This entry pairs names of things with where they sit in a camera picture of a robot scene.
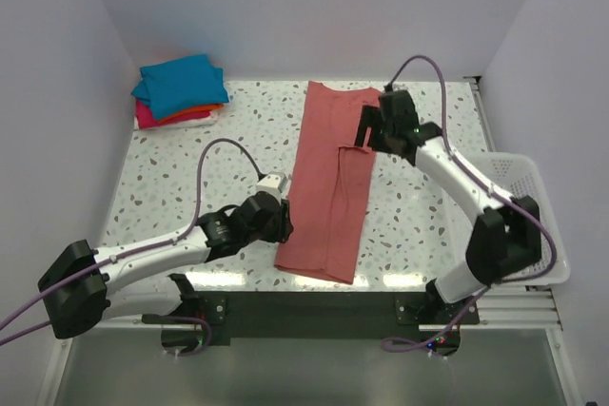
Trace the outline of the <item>dusty red t shirt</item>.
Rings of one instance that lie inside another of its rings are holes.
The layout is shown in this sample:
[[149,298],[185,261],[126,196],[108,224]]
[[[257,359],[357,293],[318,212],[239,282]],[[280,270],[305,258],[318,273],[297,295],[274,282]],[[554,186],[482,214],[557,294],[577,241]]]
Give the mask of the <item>dusty red t shirt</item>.
[[293,232],[278,248],[276,268],[353,282],[375,163],[375,152],[355,140],[362,109],[376,107],[379,95],[308,83],[288,192]]

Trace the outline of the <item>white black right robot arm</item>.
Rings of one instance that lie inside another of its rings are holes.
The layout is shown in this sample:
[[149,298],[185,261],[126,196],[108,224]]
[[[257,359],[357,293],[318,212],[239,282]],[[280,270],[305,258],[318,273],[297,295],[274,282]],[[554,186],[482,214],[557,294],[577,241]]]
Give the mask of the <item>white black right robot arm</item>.
[[437,124],[421,123],[408,91],[388,88],[378,106],[363,107],[355,144],[407,160],[438,184],[471,223],[463,258],[425,286],[420,317],[447,322],[458,302],[541,260],[537,202],[494,184],[451,148]]

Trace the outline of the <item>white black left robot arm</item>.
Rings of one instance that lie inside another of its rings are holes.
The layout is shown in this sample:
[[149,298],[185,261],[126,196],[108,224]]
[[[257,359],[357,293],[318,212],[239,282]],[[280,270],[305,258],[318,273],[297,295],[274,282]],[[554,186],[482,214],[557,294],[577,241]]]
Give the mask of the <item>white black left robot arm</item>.
[[287,242],[289,209],[289,200],[259,191],[172,235],[98,249],[85,240],[69,244],[38,281],[53,334],[74,338],[104,319],[125,316],[113,296],[134,282],[234,256],[256,241]]

